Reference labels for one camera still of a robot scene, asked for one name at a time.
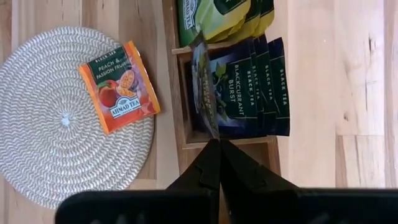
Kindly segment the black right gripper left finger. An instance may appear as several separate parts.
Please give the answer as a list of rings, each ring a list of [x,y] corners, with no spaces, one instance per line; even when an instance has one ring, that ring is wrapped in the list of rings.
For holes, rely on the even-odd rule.
[[[220,196],[220,141],[211,139],[185,172],[172,182],[167,190],[203,192],[211,199]]]

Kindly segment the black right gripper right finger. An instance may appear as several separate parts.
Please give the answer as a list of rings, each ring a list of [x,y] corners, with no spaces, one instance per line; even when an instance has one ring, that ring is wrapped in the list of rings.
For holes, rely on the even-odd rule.
[[[220,181],[228,200],[297,188],[227,140],[221,141]]]

